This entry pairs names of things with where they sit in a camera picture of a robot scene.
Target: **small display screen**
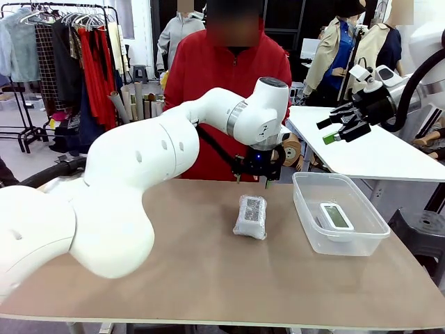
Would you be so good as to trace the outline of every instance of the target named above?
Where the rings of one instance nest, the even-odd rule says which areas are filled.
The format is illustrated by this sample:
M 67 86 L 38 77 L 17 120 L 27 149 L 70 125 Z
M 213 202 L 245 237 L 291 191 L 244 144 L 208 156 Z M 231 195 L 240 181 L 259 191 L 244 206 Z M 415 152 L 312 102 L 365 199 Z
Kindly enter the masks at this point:
M 334 225 L 338 228 L 348 228 L 348 224 L 341 216 L 340 211 L 336 207 L 325 207 L 327 214 L 331 217 Z

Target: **table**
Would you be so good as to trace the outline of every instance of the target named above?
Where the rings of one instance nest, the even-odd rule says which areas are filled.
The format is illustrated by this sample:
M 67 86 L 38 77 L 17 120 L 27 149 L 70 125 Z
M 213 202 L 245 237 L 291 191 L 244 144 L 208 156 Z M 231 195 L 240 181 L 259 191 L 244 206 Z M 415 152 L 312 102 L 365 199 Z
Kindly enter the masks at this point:
M 232 233 L 243 194 L 268 201 L 264 241 Z M 292 195 L 290 184 L 265 190 L 234 182 L 162 183 L 143 198 L 156 239 L 135 273 L 107 280 L 63 255 L 30 276 L 0 305 L 0 315 L 366 330 L 445 326 L 444 297 L 395 235 L 371 257 L 317 254 Z
M 323 137 L 338 131 L 340 124 L 319 130 L 316 123 L 328 118 L 331 108 L 292 106 L 289 122 L 307 143 L 303 170 L 309 169 L 312 152 L 333 173 L 357 179 L 377 180 L 371 202 L 378 204 L 385 180 L 445 182 L 445 166 L 379 126 L 347 143 L 326 145 Z

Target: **gray jacket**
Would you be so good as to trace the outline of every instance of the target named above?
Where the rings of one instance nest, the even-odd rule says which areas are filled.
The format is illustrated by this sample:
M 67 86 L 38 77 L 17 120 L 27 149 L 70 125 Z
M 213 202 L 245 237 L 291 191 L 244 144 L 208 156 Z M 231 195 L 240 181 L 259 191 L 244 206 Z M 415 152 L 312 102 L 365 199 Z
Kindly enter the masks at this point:
M 156 60 L 157 70 L 164 70 L 162 55 L 167 53 L 168 43 L 170 43 L 168 50 L 168 68 L 172 68 L 179 42 L 196 31 L 205 30 L 205 26 L 202 23 L 203 18 L 204 14 L 199 12 L 190 13 L 185 19 L 181 13 L 177 13 L 176 17 L 168 22 L 161 36 L 159 36 L 158 57 Z
M 0 74 L 14 82 L 40 79 L 34 26 L 20 23 L 31 11 L 20 8 L 0 19 Z

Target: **cardboard tube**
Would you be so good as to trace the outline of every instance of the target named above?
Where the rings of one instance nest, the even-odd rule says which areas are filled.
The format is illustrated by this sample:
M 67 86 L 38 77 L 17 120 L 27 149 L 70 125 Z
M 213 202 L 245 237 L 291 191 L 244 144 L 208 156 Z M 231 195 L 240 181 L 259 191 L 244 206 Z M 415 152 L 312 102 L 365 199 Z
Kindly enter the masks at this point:
M 122 92 L 122 99 L 124 100 L 125 111 L 127 112 L 128 119 L 133 120 L 133 114 L 131 113 L 131 100 L 128 86 L 123 86 L 120 90 Z
M 152 117 L 158 117 L 162 115 L 163 110 L 163 102 L 162 101 L 155 101 L 152 102 Z
M 142 95 L 142 83 L 135 82 L 134 89 L 136 90 L 136 108 L 138 111 L 138 120 L 144 119 L 144 100 Z
M 145 119 L 148 120 L 152 117 L 152 104 L 150 101 L 144 101 L 144 116 Z
M 133 114 L 133 120 L 138 120 L 138 109 L 134 103 L 131 104 L 131 113 Z
M 118 110 L 118 114 L 120 119 L 124 124 L 130 123 L 130 119 L 128 118 L 127 112 L 125 111 L 124 104 L 122 103 L 122 100 L 120 99 L 118 92 L 112 92 L 108 98 L 112 101 L 116 109 Z

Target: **blue shirt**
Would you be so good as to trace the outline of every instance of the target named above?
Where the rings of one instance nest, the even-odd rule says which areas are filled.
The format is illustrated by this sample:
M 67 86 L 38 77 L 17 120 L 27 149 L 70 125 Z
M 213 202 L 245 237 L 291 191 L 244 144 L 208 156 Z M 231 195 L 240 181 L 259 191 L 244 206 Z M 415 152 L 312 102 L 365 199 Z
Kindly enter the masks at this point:
M 332 62 L 331 67 L 326 71 L 322 84 L 329 85 L 334 87 L 337 90 L 340 90 L 341 83 L 343 82 L 343 77 L 334 77 L 332 75 L 332 70 L 338 67 L 346 69 L 348 67 L 350 52 L 354 47 L 353 38 L 349 35 L 349 26 L 345 21 L 340 21 L 340 45 L 339 52 L 335 56 L 334 61 Z

